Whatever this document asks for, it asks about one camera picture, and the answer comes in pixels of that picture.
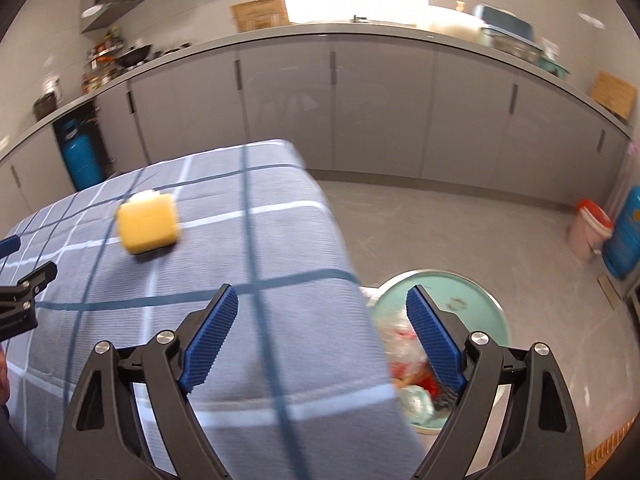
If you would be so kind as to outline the clear plastic bag red print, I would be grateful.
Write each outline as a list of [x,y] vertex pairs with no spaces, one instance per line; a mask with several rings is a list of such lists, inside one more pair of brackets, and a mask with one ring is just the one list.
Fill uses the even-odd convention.
[[427,357],[407,313],[396,311],[382,314],[375,319],[375,325],[392,377],[405,379],[416,374],[427,362]]

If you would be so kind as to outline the green enamel basin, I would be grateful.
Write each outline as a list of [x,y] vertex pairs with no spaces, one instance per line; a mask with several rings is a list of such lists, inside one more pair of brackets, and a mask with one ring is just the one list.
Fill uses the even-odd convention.
[[481,334],[507,347],[511,335],[503,308],[477,282],[443,270],[414,270],[391,278],[373,289],[368,303],[383,344],[390,374],[404,404],[406,419],[420,434],[438,434],[446,422],[454,393],[440,382],[442,371],[430,362],[424,330],[415,330],[406,303],[410,292],[420,288],[431,307],[438,310],[449,339],[461,346],[466,337]]

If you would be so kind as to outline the crumpled white tissue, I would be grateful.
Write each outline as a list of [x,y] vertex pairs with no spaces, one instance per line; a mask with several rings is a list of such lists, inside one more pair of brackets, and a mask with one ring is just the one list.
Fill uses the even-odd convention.
[[420,386],[410,385],[398,391],[400,406],[410,424],[426,425],[434,416],[431,396]]

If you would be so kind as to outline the grey plaid tablecloth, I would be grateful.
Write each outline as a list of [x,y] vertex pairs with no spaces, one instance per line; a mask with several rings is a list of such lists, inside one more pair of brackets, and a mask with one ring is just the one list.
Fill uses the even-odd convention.
[[[146,190],[175,199],[175,245],[131,255],[116,211]],[[9,341],[9,422],[53,467],[64,412],[94,346],[145,344],[223,284],[238,315],[190,402],[235,479],[405,479],[424,455],[321,188],[285,140],[158,162],[25,214],[3,235],[13,284],[52,261],[38,326]]]

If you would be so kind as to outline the blue gas cylinder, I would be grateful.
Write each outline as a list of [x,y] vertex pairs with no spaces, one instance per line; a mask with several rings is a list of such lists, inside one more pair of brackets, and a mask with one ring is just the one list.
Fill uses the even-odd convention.
[[62,155],[76,190],[82,191],[103,182],[104,172],[88,133],[82,131],[76,119],[64,122],[62,131]]
[[603,262],[610,273],[623,280],[640,258],[640,188],[630,189],[614,224],[612,237],[603,248]]

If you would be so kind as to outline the yellow sponge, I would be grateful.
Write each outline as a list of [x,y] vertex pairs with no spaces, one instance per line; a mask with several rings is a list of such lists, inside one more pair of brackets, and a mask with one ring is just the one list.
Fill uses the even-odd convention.
[[157,190],[128,198],[118,207],[115,220],[122,247],[131,255],[175,245],[180,236],[175,199]]

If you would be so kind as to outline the dark rice cooker pot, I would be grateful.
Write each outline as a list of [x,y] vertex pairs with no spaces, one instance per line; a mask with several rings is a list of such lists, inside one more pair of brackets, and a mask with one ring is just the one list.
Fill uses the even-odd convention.
[[52,114],[57,109],[58,97],[54,91],[43,94],[32,104],[32,114],[34,114],[37,122]]

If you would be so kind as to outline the wicker chair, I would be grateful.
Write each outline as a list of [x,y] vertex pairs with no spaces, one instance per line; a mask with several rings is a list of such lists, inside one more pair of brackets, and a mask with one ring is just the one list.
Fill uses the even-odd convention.
[[593,450],[585,455],[585,479],[591,480],[602,469],[606,462],[616,451],[616,448],[620,446],[623,440],[630,433],[632,426],[636,422],[638,415],[634,415],[631,420],[625,422],[623,426],[615,430],[612,434],[606,437],[600,444],[598,444]]

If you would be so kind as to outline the pink bucket with red bag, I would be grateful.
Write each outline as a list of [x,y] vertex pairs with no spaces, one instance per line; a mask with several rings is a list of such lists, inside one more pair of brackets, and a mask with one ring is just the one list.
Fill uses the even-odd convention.
[[567,248],[580,263],[588,263],[600,255],[603,245],[612,237],[614,226],[606,212],[592,200],[581,200],[576,216],[566,233]]

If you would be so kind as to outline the spice rack with bottles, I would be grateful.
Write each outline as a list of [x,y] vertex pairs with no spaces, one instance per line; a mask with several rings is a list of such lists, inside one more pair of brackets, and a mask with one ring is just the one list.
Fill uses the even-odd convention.
[[116,26],[107,29],[103,38],[88,53],[82,75],[81,92],[87,94],[111,82],[119,73],[117,58],[125,47],[125,40]]

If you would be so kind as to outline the black wok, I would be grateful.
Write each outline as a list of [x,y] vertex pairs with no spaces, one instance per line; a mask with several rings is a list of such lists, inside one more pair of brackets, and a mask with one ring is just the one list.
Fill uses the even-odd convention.
[[150,44],[131,48],[126,53],[119,55],[119,57],[116,58],[116,63],[119,67],[129,70],[145,62],[148,59],[151,49],[152,46]]

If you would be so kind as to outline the green bowl on counter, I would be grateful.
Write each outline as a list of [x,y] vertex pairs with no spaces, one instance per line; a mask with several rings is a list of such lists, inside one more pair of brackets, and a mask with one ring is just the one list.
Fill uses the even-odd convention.
[[543,55],[538,60],[538,66],[543,70],[545,70],[547,73],[555,77],[558,77],[562,80],[567,80],[567,77],[570,74],[570,72],[565,67],[563,67],[561,64],[559,64],[555,60],[552,60],[551,58],[547,58],[545,55]]

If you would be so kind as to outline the wooden cutting board right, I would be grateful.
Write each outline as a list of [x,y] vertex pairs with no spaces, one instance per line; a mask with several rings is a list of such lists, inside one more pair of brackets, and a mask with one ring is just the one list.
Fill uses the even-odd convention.
[[610,73],[599,72],[589,95],[616,117],[628,122],[636,104],[637,88]]

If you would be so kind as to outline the blue dish rack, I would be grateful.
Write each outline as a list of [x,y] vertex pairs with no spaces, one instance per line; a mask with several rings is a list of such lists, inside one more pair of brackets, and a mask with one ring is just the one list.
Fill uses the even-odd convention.
[[536,43],[534,28],[516,15],[478,4],[473,15],[482,21],[477,43],[510,54],[520,60],[537,64],[544,49]]

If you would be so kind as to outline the wooden cutting board left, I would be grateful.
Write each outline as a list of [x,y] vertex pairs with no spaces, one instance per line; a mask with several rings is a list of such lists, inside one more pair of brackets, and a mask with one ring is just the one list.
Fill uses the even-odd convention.
[[237,3],[231,12],[239,32],[291,24],[285,0],[253,0]]

